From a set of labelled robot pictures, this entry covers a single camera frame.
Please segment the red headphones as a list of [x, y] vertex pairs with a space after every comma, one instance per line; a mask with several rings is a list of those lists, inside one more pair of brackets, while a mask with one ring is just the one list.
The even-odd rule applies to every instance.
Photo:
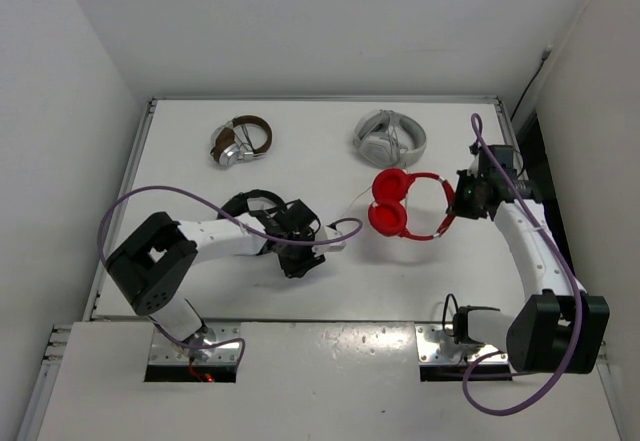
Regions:
[[[417, 235], [408, 228], [408, 212], [402, 204], [406, 200], [411, 186], [419, 179], [436, 181], [443, 189], [447, 201], [446, 215], [436, 231], [429, 235]], [[432, 172], [407, 173], [399, 168], [381, 171], [371, 187], [373, 202], [367, 216], [371, 227], [385, 237], [400, 237], [412, 241], [427, 242], [442, 237], [450, 228], [455, 215], [449, 212], [455, 192], [451, 183]]]

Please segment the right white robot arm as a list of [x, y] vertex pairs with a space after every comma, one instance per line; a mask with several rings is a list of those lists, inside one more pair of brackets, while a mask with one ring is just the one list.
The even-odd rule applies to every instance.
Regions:
[[565, 356], [569, 374], [588, 374], [610, 316], [560, 261], [535, 184], [520, 180], [509, 145], [470, 147], [474, 161], [458, 173], [450, 208], [457, 218], [489, 219], [506, 241], [523, 286], [516, 316], [488, 306], [460, 306], [453, 317], [458, 344], [492, 345], [518, 372], [552, 373]]

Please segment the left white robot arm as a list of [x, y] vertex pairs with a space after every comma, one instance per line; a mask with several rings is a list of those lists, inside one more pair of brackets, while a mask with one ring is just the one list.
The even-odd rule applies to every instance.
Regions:
[[244, 213], [233, 220], [178, 221], [150, 215], [107, 258], [106, 270], [136, 315], [149, 318], [181, 347], [197, 347], [204, 321], [179, 294], [190, 268], [231, 256], [275, 253], [289, 278], [324, 261], [327, 229], [304, 203], [274, 214]]

